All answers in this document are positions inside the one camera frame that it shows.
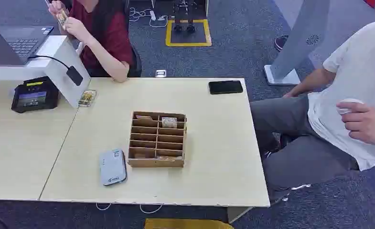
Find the person's hand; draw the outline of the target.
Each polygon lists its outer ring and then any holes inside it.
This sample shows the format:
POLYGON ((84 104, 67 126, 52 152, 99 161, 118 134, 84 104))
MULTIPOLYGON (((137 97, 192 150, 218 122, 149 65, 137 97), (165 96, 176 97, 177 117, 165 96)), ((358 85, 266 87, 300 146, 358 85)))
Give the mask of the person's hand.
POLYGON ((67 20, 64 23, 64 30, 83 43, 87 43, 90 40, 90 38, 93 38, 93 36, 86 29, 84 24, 80 20, 73 17, 67 18, 67 20))
POLYGON ((60 0, 53 0, 48 3, 48 11, 56 17, 56 15, 61 11, 65 10, 65 5, 60 0))
POLYGON ((375 145, 375 108, 356 102, 340 102, 336 106, 350 110, 342 114, 349 137, 375 145))

